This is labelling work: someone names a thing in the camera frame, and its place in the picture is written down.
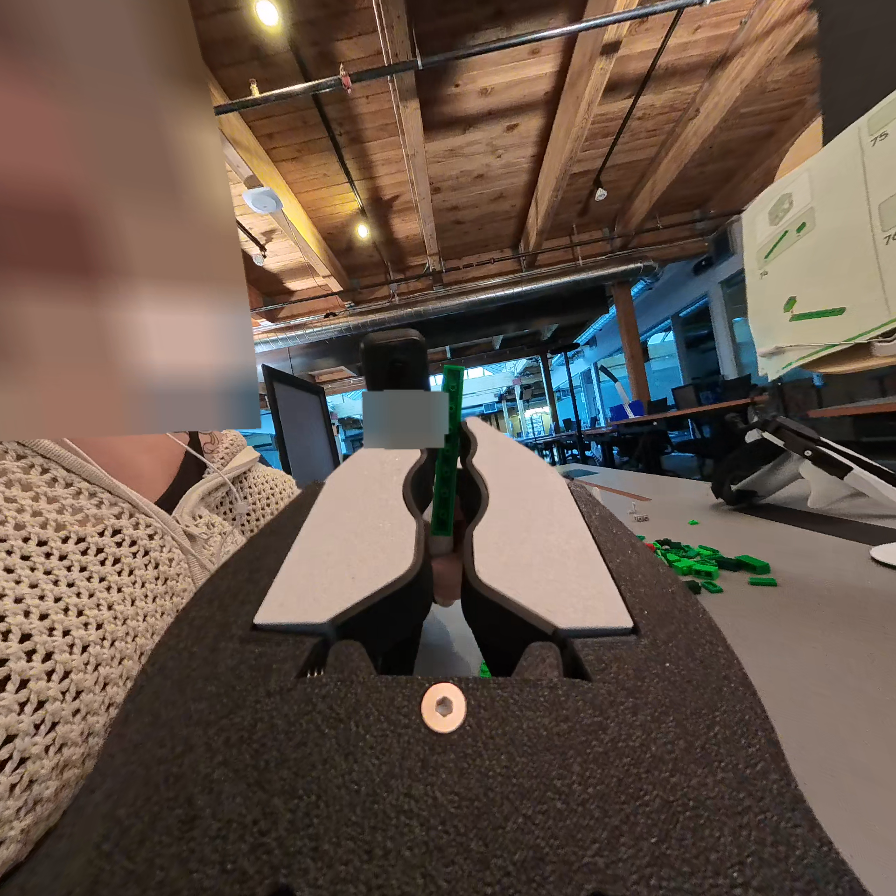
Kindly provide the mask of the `lego instruction booklet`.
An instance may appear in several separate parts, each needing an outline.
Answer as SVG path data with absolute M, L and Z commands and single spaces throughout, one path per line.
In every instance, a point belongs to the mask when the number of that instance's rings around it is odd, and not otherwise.
M 742 215 L 747 320 L 768 380 L 894 329 L 895 96 Z

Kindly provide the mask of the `person in knitted sweater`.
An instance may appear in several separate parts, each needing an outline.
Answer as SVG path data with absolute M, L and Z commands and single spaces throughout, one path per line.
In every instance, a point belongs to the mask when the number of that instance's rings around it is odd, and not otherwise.
M 2 442 L 2 873 L 82 788 L 176 616 L 299 494 L 232 430 Z

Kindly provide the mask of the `wooden column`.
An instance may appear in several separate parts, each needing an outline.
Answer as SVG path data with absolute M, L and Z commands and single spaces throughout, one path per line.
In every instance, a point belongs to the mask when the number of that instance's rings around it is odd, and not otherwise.
M 611 294 L 616 310 L 616 320 L 621 339 L 626 374 L 632 395 L 647 407 L 651 400 L 644 361 L 644 349 L 636 319 L 631 282 L 617 281 L 611 285 Z

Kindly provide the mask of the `person's left hand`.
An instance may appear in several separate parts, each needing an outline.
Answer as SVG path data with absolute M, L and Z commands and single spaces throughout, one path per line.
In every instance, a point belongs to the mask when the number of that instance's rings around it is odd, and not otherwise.
M 462 541 L 454 537 L 430 535 L 429 551 L 434 602 L 441 608 L 450 608 L 462 597 Z

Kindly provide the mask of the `row of office desks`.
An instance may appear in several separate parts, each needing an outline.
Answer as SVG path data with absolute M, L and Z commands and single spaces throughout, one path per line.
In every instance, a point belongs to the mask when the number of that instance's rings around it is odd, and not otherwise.
M 672 409 L 594 427 L 580 433 L 562 432 L 523 438 L 519 442 L 556 467 L 571 463 L 605 469 L 626 468 L 664 476 L 663 458 L 677 451 L 671 434 L 702 423 L 725 424 L 730 417 L 747 422 L 751 412 L 768 404 L 767 390 L 757 388 L 742 398 L 684 409 Z

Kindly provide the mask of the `black monitor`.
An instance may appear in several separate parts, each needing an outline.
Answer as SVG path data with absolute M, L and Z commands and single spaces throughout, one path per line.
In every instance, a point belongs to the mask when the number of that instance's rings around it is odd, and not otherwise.
M 303 489 L 322 483 L 342 462 L 323 387 L 261 365 L 283 471 Z

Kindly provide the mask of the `silver ventilation duct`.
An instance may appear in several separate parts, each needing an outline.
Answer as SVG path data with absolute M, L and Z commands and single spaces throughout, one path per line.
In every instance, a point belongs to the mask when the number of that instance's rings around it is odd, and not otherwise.
M 653 275 L 652 259 L 597 260 L 445 287 L 385 305 L 368 305 L 334 317 L 279 322 L 254 334 L 256 354 L 341 338 L 364 336 L 377 330 L 408 327 L 420 321 L 467 314 L 518 304 L 553 290 L 637 280 Z

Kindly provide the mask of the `long green lego plate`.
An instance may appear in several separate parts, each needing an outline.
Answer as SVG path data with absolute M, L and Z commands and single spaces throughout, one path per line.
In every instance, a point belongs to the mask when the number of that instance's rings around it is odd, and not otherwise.
M 449 554 L 454 549 L 454 518 L 458 460 L 461 454 L 463 382 L 465 370 L 448 364 L 442 369 L 442 391 L 448 398 L 448 432 L 435 458 L 434 490 L 430 521 L 430 548 L 433 554 Z

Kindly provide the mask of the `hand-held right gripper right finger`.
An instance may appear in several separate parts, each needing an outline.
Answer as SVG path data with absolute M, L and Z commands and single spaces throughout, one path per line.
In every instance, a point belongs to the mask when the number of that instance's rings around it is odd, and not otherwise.
M 567 481 L 480 420 L 464 424 L 478 509 L 465 533 L 462 610 L 480 639 L 499 625 L 577 639 L 625 636 L 633 618 Z

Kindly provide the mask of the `pile of loose lego pieces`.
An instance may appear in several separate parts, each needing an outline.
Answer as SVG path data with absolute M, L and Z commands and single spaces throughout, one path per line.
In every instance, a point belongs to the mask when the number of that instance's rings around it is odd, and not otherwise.
M 738 588 L 773 590 L 780 585 L 772 564 L 756 554 L 655 536 L 645 528 L 647 523 L 636 522 L 635 538 L 694 596 L 720 597 Z

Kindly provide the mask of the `black ceiling pipe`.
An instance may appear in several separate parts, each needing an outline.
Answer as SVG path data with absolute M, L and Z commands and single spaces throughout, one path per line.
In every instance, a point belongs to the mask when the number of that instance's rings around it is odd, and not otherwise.
M 446 50 L 441 53 L 421 55 L 420 52 L 417 52 L 411 58 L 401 59 L 397 62 L 386 63 L 355 72 L 350 72 L 342 66 L 339 73 L 328 77 L 300 84 L 288 85 L 272 91 L 261 92 L 258 95 L 230 99 L 225 102 L 217 103 L 213 107 L 213 113 L 216 118 L 222 118 L 231 114 L 242 113 L 246 110 L 270 106 L 292 99 L 313 97 L 334 91 L 350 93 L 357 85 L 382 81 L 402 73 L 417 73 L 419 71 L 435 69 L 450 63 L 461 62 L 513 49 L 527 48 L 529 46 L 535 46 L 537 44 L 558 39 L 577 37 L 594 30 L 603 30 L 616 25 L 641 21 L 659 15 L 682 12 L 694 7 L 705 7 L 710 4 L 710 1 L 656 2 L 647 6 L 637 6 L 632 9 L 625 9 L 615 13 L 587 17 L 563 26 L 527 31 L 509 38 L 477 43 L 459 49 Z

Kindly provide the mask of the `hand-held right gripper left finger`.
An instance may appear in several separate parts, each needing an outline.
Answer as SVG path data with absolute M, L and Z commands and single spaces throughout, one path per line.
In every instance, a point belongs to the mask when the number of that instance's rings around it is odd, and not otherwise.
M 322 484 L 255 613 L 261 630 L 407 639 L 433 602 L 418 449 L 363 448 Z

